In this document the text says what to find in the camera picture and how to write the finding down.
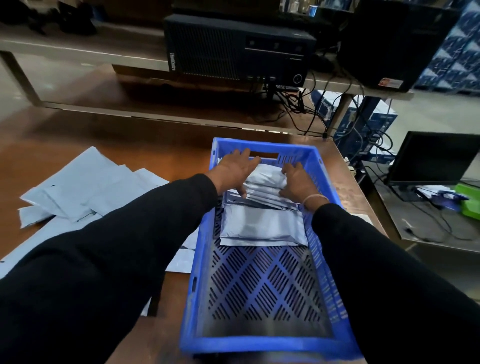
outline computer monitor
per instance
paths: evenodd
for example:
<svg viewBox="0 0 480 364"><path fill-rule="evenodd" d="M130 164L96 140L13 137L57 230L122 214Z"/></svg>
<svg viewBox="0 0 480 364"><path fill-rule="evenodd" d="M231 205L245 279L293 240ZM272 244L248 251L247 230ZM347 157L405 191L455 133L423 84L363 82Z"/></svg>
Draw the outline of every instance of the computer monitor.
<svg viewBox="0 0 480 364"><path fill-rule="evenodd" d="M385 178L404 201L416 185L456 185L480 150L480 135L408 132Z"/></svg>

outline crate handle hole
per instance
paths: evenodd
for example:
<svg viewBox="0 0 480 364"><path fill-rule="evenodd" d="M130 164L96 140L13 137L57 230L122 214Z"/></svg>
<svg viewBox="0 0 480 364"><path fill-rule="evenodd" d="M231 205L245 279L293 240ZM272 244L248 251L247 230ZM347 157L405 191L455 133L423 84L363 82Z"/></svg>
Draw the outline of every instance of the crate handle hole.
<svg viewBox="0 0 480 364"><path fill-rule="evenodd" d="M197 277L193 277L192 292L195 292L196 289L197 289Z"/></svg>
<svg viewBox="0 0 480 364"><path fill-rule="evenodd" d="M251 151L250 152L250 157L256 157L259 156L260 158L268 158L268 159L278 159L278 153L266 153L266 152L255 152Z"/></svg>

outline black long-sleeve shirt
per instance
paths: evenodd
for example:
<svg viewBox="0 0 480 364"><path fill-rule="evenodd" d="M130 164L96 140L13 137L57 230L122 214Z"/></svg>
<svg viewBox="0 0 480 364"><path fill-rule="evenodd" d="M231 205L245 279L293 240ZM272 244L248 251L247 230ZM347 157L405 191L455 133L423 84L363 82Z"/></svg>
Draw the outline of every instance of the black long-sleeve shirt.
<svg viewBox="0 0 480 364"><path fill-rule="evenodd" d="M104 363L216 199L198 174L33 249L0 279L0 363ZM475 302L337 205L312 227L369 363L478 353Z"/></svg>

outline bracelet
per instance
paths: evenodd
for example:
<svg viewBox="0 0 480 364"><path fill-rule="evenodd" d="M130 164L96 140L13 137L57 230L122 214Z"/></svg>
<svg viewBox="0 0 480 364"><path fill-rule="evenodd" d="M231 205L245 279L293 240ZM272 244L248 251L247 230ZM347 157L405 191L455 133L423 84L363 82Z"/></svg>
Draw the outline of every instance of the bracelet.
<svg viewBox="0 0 480 364"><path fill-rule="evenodd" d="M303 202L302 202L301 204L305 206L305 202L306 202L310 197L323 197L323 198L326 198L326 197L325 197L324 195L322 195L322 194L311 194L310 196L307 196L307 197L303 200Z"/></svg>

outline hand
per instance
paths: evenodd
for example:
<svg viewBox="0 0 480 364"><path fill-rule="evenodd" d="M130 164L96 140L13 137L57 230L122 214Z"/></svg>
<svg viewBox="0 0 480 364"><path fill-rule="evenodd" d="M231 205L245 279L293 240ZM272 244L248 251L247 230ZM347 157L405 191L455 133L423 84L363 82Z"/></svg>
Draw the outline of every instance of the hand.
<svg viewBox="0 0 480 364"><path fill-rule="evenodd" d="M240 196L247 197L243 183L261 161L259 156L252 160L249 156L249 148L245 148L242 153L235 149L232 154L224 156L216 167L205 173L215 185L218 195L235 188Z"/></svg>
<svg viewBox="0 0 480 364"><path fill-rule="evenodd" d="M287 163L282 168L282 173L287 176L287 185L280 191L280 196L286 197L293 202L302 203L305 198L312 194L320 194L308 173L303 169L300 162L295 166ZM328 204L326 197L310 197L305 202L309 211L316 211L321 205Z"/></svg>

